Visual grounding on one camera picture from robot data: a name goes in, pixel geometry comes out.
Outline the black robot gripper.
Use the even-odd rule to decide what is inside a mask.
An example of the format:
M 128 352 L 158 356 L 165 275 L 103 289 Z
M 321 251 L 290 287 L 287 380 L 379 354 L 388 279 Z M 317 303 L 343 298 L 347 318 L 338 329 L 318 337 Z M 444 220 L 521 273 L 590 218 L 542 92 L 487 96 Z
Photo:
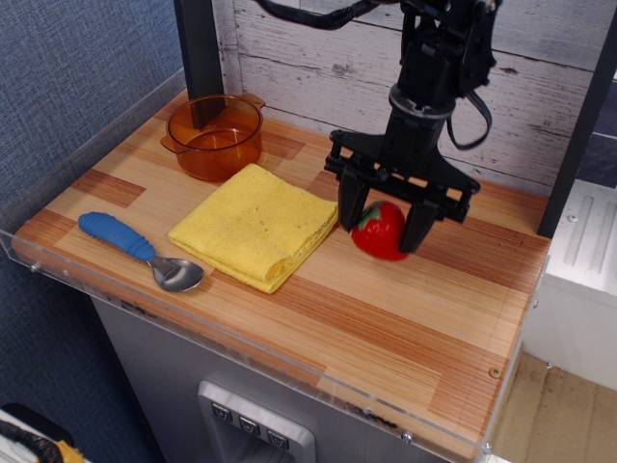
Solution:
M 386 133 L 335 130 L 325 169 L 339 181 L 339 222 L 352 230 L 369 191 L 377 190 L 412 207 L 399 251 L 414 253 L 436 221 L 462 223 L 480 185 L 450 165 L 438 149 L 445 114 L 422 117 L 394 109 Z

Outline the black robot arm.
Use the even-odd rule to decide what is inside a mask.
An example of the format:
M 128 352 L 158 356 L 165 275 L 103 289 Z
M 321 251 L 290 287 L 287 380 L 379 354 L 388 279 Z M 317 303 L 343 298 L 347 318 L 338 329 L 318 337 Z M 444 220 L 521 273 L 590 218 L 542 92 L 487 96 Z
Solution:
M 438 149 L 452 129 L 460 98 L 489 123 L 476 89 L 488 84 L 496 60 L 492 34 L 497 1 L 404 1 L 401 70 L 389 92 L 391 113 L 382 135 L 335 130 L 326 170 L 338 186 L 338 220 L 347 231 L 361 221 L 370 190 L 410 204 L 399 250 L 417 250 L 433 224 L 463 222 L 480 185 L 450 165 Z

